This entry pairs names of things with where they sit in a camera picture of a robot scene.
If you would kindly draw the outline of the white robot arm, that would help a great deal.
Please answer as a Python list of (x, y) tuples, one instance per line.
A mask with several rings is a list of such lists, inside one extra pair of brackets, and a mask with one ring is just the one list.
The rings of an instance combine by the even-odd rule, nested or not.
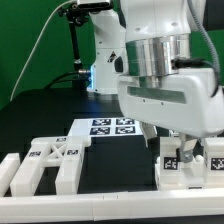
[(220, 65), (203, 27), (205, 6), (206, 0), (120, 0), (120, 109), (141, 123), (146, 138), (154, 127), (177, 131), (177, 158), (185, 163), (198, 139), (224, 132)]

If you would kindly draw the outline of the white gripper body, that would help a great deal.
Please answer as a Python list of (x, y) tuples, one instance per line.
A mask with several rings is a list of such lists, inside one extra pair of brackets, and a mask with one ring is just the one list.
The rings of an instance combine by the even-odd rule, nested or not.
[(118, 99), (122, 114), (131, 119), (205, 138), (224, 131), (224, 92), (216, 87), (212, 68), (183, 68), (163, 76), (160, 87), (148, 77), (121, 75)]

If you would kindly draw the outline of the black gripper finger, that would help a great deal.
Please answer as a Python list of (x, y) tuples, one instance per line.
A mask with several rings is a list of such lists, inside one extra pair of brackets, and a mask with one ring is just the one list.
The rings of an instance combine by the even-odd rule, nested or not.
[(154, 125), (141, 122), (140, 129), (145, 139), (146, 146), (149, 146), (149, 141), (157, 137), (157, 130)]
[(189, 163), (193, 160), (193, 150), (198, 139), (184, 133), (179, 134), (180, 147), (176, 150), (180, 162)]

